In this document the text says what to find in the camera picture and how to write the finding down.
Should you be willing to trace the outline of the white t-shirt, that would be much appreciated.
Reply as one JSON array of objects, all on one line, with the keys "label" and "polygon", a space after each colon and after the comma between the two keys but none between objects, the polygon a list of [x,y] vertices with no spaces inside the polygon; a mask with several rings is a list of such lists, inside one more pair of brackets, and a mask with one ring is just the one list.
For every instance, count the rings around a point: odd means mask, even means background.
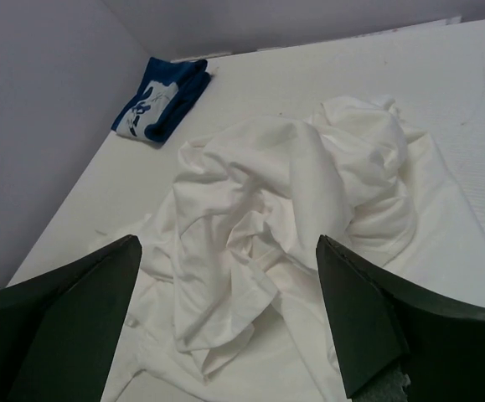
[{"label": "white t-shirt", "polygon": [[185,143],[102,398],[140,373],[210,401],[345,398],[317,277],[327,235],[485,307],[485,233],[432,136],[391,99],[251,119]]}]

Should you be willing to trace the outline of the folded blue printed t-shirt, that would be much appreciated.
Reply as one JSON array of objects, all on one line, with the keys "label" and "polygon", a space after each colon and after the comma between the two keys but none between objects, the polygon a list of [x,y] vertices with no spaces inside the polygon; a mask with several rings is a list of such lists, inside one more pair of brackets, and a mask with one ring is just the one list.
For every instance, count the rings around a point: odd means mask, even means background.
[{"label": "folded blue printed t-shirt", "polygon": [[168,62],[151,57],[136,94],[111,125],[119,136],[163,145],[211,81],[208,61]]}]

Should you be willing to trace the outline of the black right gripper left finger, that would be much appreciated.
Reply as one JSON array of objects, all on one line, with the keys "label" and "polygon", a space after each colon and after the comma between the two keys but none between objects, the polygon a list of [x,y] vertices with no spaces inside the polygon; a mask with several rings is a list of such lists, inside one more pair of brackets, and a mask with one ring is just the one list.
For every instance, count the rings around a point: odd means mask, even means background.
[{"label": "black right gripper left finger", "polygon": [[98,401],[137,280],[135,235],[0,290],[0,401]]}]

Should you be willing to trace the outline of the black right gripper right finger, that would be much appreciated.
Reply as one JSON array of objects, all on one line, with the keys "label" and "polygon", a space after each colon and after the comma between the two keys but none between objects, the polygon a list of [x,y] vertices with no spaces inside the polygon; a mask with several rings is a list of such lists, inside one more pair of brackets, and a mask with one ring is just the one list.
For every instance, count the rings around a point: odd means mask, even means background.
[{"label": "black right gripper right finger", "polygon": [[485,401],[485,308],[430,291],[323,235],[322,296],[351,401]]}]

